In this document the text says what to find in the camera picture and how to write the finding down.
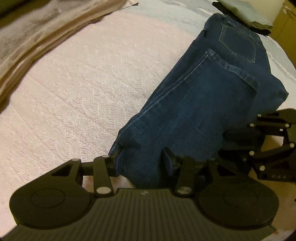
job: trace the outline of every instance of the jeans seam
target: jeans seam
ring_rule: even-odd
[[[148,103],[146,102],[145,105],[148,105],[155,98],[155,95],[157,96],[157,93],[159,92],[159,90],[161,89],[161,87],[166,83],[166,81],[168,80],[168,78],[173,74],[173,71],[178,67],[178,65],[179,65],[180,61],[182,60],[183,56],[184,55],[182,55],[182,57],[177,61],[177,63],[172,68],[172,70],[165,76],[165,78],[162,81],[162,85],[161,86],[157,86],[157,88],[155,89],[156,90],[156,93],[154,94],[154,96],[151,95],[149,97],[149,99],[151,97],[153,97],[153,98]]]
[[[251,76],[249,73],[244,71],[243,69],[232,65],[228,62],[226,62],[224,59],[222,59],[217,53],[215,53],[213,50],[209,49],[207,52],[210,53],[210,56],[213,58],[213,60],[224,70],[233,73],[237,75],[241,80],[243,80],[246,84],[248,84],[255,92],[258,92],[258,88],[260,87],[260,82],[256,80],[253,76]]]
[[[179,83],[177,83],[173,88],[171,88],[170,90],[168,90],[168,92],[166,92],[165,95],[163,95],[159,100],[157,100],[155,103],[153,103],[147,110],[145,110],[141,115],[139,115],[135,120],[133,120],[133,122],[131,122],[124,130],[123,132],[118,136],[118,139],[120,138],[120,136],[124,133],[124,131],[132,124],[134,123],[134,121],[136,121],[138,118],[140,118],[141,116],[143,116],[147,111],[149,111],[151,108],[153,108],[160,100],[162,100],[165,96],[167,96],[171,91],[173,91],[175,88],[177,88],[181,83],[183,83],[203,62],[204,60],[208,57],[208,54],[206,54],[206,56],[202,59],[202,61],[183,79],[181,80]]]

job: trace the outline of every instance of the silver bolt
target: silver bolt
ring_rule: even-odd
[[[108,194],[111,192],[111,189],[109,187],[99,187],[96,189],[96,192],[98,194]]]
[[[189,187],[180,187],[178,188],[177,192],[180,193],[180,194],[189,194],[191,193],[191,188]]]

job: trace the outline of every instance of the cabinet handle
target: cabinet handle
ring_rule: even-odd
[[[289,9],[289,7],[288,6],[285,6],[285,9],[286,10],[288,10],[288,11],[290,11],[295,17],[296,17],[296,14],[295,13],[293,13],[293,11],[291,10],[291,9]]]

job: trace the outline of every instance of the cabinet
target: cabinet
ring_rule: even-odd
[[[285,1],[273,23],[270,37],[279,43],[296,67],[296,7]]]

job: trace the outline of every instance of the white textured blanket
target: white textured blanket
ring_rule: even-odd
[[[12,193],[71,158],[92,161],[108,153],[118,130],[214,12],[207,0],[142,0],[87,26],[35,63],[0,115],[0,237],[15,225]],[[276,42],[262,40],[272,73],[290,93],[281,108],[296,108],[296,71]],[[294,229],[281,224],[296,215],[295,185],[274,189],[286,190],[275,226]]]

